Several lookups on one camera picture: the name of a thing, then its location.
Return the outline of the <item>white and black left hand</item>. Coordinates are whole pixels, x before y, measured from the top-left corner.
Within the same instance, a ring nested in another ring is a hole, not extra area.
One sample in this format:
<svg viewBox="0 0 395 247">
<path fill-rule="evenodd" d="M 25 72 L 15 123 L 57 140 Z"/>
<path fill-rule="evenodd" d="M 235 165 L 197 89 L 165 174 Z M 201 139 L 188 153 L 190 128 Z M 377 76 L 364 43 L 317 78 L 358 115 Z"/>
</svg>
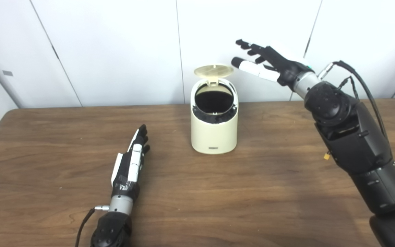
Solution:
<svg viewBox="0 0 395 247">
<path fill-rule="evenodd" d="M 144 165 L 145 154 L 149 151 L 147 144 L 147 126 L 141 125 L 135 132 L 126 153 L 118 153 L 111 176 L 114 196 L 127 196 L 135 201 L 140 194 L 139 172 Z"/>
</svg>

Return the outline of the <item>white and black right hand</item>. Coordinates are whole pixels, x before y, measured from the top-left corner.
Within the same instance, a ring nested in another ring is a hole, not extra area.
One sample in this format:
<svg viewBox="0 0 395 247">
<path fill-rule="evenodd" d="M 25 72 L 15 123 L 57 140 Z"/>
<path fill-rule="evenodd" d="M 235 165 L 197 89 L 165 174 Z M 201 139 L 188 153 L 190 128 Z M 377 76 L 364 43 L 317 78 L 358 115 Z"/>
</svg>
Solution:
<svg viewBox="0 0 395 247">
<path fill-rule="evenodd" d="M 288 86 L 301 97 L 305 97 L 310 89 L 320 83 L 320 79 L 309 66 L 285 58 L 270 46 L 262 47 L 242 39 L 237 40 L 236 44 L 246 50 L 248 55 L 258 56 L 255 61 L 240 57 L 232 59 L 232 66 L 243 72 Z"/>
</svg>

